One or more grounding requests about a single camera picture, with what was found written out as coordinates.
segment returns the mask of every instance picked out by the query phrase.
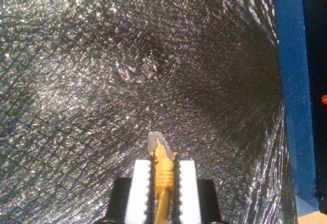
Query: foil backdrop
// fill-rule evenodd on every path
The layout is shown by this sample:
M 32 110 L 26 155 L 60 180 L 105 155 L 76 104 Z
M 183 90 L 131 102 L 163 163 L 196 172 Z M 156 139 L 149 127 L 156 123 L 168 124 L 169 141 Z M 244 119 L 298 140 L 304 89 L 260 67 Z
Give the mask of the foil backdrop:
M 0 221 L 92 223 L 149 131 L 223 220 L 296 223 L 273 0 L 0 0 Z

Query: blue panel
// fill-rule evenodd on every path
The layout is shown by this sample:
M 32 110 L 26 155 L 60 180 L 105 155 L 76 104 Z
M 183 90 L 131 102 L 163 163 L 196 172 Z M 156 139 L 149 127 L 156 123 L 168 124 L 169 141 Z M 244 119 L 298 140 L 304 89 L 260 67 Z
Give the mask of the blue panel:
M 292 176 L 301 216 L 318 210 L 303 4 L 275 0 L 275 7 Z M 312 208 L 301 208 L 303 202 Z

